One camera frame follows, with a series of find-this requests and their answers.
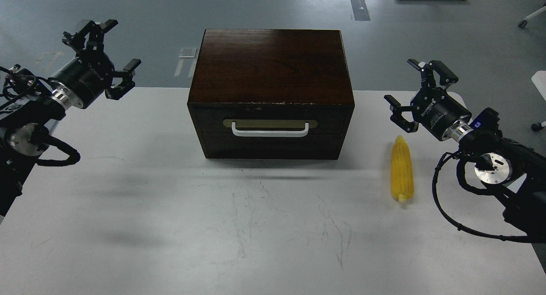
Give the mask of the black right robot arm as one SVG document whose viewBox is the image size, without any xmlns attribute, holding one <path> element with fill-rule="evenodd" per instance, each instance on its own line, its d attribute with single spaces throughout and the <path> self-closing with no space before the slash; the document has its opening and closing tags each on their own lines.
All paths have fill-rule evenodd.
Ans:
<svg viewBox="0 0 546 295">
<path fill-rule="evenodd" d="M 420 62 L 408 59 L 421 75 L 421 87 L 403 106 L 392 95 L 390 120 L 406 133 L 423 126 L 439 141 L 452 139 L 458 150 L 444 153 L 435 167 L 432 195 L 440 214 L 459 231 L 479 237 L 520 243 L 545 242 L 545 158 L 534 150 L 503 136 L 499 114 L 484 109 L 476 118 L 453 99 L 447 89 L 458 77 L 440 60 Z M 450 159 L 456 159 L 459 186 L 479 196 L 494 196 L 503 206 L 503 219 L 524 232 L 523 236 L 486 234 L 450 217 L 439 203 L 439 173 Z"/>
</svg>

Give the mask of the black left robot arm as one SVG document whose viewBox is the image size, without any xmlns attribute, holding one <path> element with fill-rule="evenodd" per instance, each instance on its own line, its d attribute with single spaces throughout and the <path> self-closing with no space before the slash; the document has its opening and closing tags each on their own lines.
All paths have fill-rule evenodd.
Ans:
<svg viewBox="0 0 546 295">
<path fill-rule="evenodd" d="M 134 71 L 141 64 L 131 60 L 116 70 L 104 52 L 104 36 L 117 20 L 103 23 L 83 20 L 74 34 L 63 33 L 63 43 L 75 57 L 49 78 L 15 64 L 1 85 L 0 211 L 4 219 L 33 167 L 64 167 L 80 161 L 80 153 L 52 135 L 69 108 L 86 109 L 101 94 L 119 100 L 135 87 Z"/>
</svg>

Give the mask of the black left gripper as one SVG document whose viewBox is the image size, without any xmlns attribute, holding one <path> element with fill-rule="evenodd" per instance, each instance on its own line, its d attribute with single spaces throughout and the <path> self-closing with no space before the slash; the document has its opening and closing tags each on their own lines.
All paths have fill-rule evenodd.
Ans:
<svg viewBox="0 0 546 295">
<path fill-rule="evenodd" d="M 103 23 L 82 20 L 79 31 L 63 32 L 63 44 L 77 55 L 49 77 L 48 83 L 52 87 L 50 98 L 64 109 L 72 106 L 86 109 L 104 91 L 108 99 L 119 100 L 135 87 L 134 71 L 142 61 L 132 59 L 123 69 L 114 71 L 113 63 L 104 52 L 104 35 L 118 24 L 115 19 Z M 111 86 L 113 78 L 121 82 Z"/>
</svg>

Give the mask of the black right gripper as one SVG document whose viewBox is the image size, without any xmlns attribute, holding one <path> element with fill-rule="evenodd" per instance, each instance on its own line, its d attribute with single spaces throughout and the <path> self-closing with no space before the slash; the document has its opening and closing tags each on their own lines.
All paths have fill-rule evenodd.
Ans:
<svg viewBox="0 0 546 295">
<path fill-rule="evenodd" d="M 407 63 L 419 71 L 421 87 L 409 106 L 402 106 L 392 95 L 384 95 L 392 112 L 390 120 L 406 133 L 415 133 L 420 123 L 437 140 L 449 139 L 448 129 L 471 118 L 471 112 L 445 91 L 459 78 L 441 60 L 408 59 Z M 412 112 L 415 121 L 406 120 L 404 112 Z"/>
</svg>

